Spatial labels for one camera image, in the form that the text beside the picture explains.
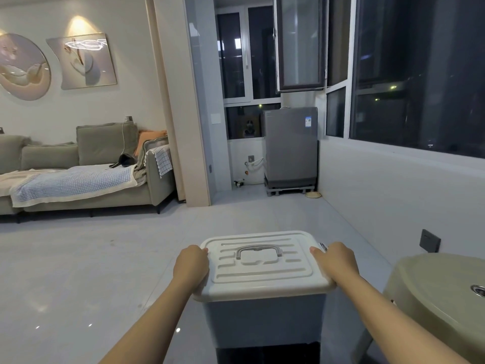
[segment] wall art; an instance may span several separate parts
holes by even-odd
[[[0,35],[0,84],[26,101],[34,101],[47,93],[51,69],[31,40],[13,33]]]
[[[117,84],[104,33],[50,38],[47,44],[61,63],[62,89]]]

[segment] hand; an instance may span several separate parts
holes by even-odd
[[[207,248],[201,249],[197,245],[190,245],[182,250],[174,266],[173,281],[181,283],[194,291],[209,271]]]
[[[339,283],[342,273],[359,274],[354,252],[341,242],[331,244],[326,253],[312,246],[310,253],[320,269],[336,283]]]

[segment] orange pillow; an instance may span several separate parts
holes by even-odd
[[[164,136],[167,136],[166,130],[162,130],[162,131],[141,130],[140,139],[138,139],[138,148],[135,151],[135,157],[137,157],[140,154],[140,151],[142,150],[142,146],[144,142],[146,142],[147,140],[153,140]]]

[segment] gray box body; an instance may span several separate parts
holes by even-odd
[[[203,303],[217,349],[311,344],[322,337],[325,294]]]
[[[264,111],[261,126],[264,175],[268,187],[315,185],[318,166],[317,108]]]

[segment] white lid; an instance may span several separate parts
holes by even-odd
[[[194,293],[198,301],[245,300],[326,293],[334,282],[322,276],[303,231],[222,236],[205,240],[209,276]]]

